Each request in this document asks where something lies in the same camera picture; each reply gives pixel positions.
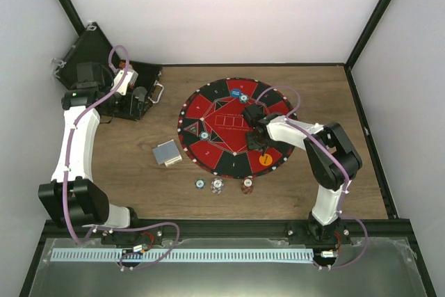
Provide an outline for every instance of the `blue label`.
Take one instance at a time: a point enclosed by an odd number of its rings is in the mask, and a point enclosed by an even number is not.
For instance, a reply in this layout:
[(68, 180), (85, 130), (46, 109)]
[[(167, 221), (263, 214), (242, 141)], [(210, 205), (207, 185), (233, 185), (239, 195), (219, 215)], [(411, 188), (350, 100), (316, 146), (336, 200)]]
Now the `blue label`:
[(236, 88), (230, 92), (230, 96), (231, 97), (240, 97), (241, 91), (238, 88)]

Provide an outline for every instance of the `white wall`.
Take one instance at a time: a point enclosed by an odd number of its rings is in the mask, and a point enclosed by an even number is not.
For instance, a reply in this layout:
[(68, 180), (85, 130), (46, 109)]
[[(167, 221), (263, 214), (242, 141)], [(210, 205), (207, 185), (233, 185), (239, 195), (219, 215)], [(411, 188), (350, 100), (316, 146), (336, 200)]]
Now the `white wall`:
[(0, 0), (0, 296), (18, 296), (46, 211), (63, 135), (64, 89), (51, 77), (76, 35), (57, 0)]
[(445, 296), (445, 1), (393, 0), (353, 69), (398, 212)]
[(346, 62), (378, 0), (72, 0), (157, 63)]

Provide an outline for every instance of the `gray floor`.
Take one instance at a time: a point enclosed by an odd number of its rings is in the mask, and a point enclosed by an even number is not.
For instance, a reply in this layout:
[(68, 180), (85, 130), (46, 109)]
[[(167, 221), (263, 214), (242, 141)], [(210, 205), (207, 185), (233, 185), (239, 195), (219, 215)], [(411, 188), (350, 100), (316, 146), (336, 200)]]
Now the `gray floor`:
[[(351, 267), (318, 271), (311, 264), (158, 264), (121, 273), (115, 263), (50, 262), (49, 239), (31, 296), (425, 296), (413, 254), (404, 240), (371, 239), (365, 256)], [(265, 239), (188, 241), (179, 248), (286, 247)], [(93, 244), (90, 247), (101, 247)], [(348, 262), (361, 250), (342, 246), (338, 260)]]

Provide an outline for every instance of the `metal handle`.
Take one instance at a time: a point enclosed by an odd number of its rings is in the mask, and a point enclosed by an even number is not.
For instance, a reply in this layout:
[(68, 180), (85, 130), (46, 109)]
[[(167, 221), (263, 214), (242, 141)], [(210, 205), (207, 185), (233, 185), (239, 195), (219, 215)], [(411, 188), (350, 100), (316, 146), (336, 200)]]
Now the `metal handle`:
[(164, 92), (164, 86), (162, 86), (158, 81), (156, 81), (154, 83), (154, 85), (161, 87), (161, 92), (159, 92), (158, 98), (156, 99), (156, 101), (154, 101), (151, 97), (149, 97), (148, 100), (153, 102), (153, 104), (157, 104), (157, 103), (159, 103), (159, 100), (161, 99), (162, 93)]

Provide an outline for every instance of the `poker chip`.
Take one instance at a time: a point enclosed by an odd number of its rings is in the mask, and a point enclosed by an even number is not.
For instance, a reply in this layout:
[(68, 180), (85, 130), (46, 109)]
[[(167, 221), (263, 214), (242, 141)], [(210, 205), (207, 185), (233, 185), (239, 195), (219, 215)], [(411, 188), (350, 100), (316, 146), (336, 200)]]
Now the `poker chip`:
[(214, 179), (210, 185), (211, 192), (216, 195), (221, 194), (223, 186), (224, 182), (221, 179)]
[(201, 134), (200, 134), (200, 138), (202, 139), (202, 140), (206, 140), (206, 139), (209, 139), (209, 133), (207, 132), (207, 131), (203, 131)]
[(198, 189), (203, 189), (206, 185), (206, 181), (204, 179), (198, 179), (195, 181), (195, 186)]
[(241, 94), (241, 96), (239, 97), (239, 101), (242, 104), (247, 104), (249, 101), (249, 97), (246, 94)]
[(243, 183), (241, 184), (241, 191), (243, 192), (243, 194), (246, 194), (246, 195), (253, 192), (253, 181), (251, 178), (246, 177), (243, 180)]

